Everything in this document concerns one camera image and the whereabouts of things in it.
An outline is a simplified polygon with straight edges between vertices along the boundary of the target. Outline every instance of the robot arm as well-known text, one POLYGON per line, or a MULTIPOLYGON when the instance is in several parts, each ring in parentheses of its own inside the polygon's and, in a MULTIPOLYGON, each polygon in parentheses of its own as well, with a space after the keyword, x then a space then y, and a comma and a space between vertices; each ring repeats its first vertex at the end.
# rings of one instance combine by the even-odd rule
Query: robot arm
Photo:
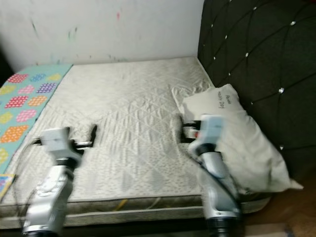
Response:
POLYGON ((91 141, 75 143, 69 140, 69 128, 54 128, 43 132, 35 144, 45 145, 56 165, 36 189, 34 199, 26 213, 23 235, 32 237, 58 237, 66 217, 68 198, 73 190, 74 169, 80 166, 85 147, 93 147, 97 126, 91 141))
POLYGON ((236 201, 238 192, 221 153, 215 151, 222 133, 223 119, 217 115, 202 115, 201 121, 197 126, 195 124, 189 125, 198 129, 199 133, 189 144, 188 150, 192 157, 201 160, 199 164, 204 169, 198 173, 197 179, 203 189, 203 209, 210 236, 243 236, 242 211, 236 201))

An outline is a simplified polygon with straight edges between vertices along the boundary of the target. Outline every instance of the white pillow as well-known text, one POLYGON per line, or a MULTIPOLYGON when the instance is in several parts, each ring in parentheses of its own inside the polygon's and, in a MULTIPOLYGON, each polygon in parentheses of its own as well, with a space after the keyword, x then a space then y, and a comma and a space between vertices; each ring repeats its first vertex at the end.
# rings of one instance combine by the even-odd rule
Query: white pillow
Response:
POLYGON ((182 112, 185 121, 200 120, 202 114, 224 117, 224 129, 216 150, 222 153, 240 193, 302 188, 289 178, 281 154, 242 108, 230 84, 185 98, 182 112))

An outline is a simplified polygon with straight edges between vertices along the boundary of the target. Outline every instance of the mattress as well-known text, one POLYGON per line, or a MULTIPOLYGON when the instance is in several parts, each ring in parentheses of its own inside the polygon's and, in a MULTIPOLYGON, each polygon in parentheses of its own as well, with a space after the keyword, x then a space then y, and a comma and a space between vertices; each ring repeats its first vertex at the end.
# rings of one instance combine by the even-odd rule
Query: mattress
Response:
POLYGON ((11 161, 7 172, 20 163, 19 178, 0 204, 0 228, 20 227, 16 201, 23 210, 53 165, 44 147, 27 144, 61 126, 85 141, 93 124, 95 147, 75 170, 66 226, 202 217, 196 167, 177 143, 172 89, 210 85, 194 57, 73 66, 11 161))

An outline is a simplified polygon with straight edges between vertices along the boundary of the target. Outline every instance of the colorful blanket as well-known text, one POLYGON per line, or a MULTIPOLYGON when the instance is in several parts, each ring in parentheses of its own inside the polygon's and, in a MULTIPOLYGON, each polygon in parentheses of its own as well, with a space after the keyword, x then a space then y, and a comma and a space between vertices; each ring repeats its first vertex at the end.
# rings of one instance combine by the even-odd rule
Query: colorful blanket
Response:
POLYGON ((11 76, 0 88, 0 174, 5 173, 14 153, 71 66, 28 67, 11 76))
POLYGON ((11 186, 14 178, 14 174, 0 174, 0 202, 8 188, 11 186))

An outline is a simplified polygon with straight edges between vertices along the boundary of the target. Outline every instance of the headboard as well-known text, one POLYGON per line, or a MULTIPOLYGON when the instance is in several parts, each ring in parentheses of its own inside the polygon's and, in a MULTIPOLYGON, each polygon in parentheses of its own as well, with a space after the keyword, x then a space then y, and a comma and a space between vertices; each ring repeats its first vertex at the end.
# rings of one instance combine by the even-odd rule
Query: headboard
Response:
POLYGON ((316 3, 205 0, 198 58, 279 149, 290 175, 316 170, 316 3))

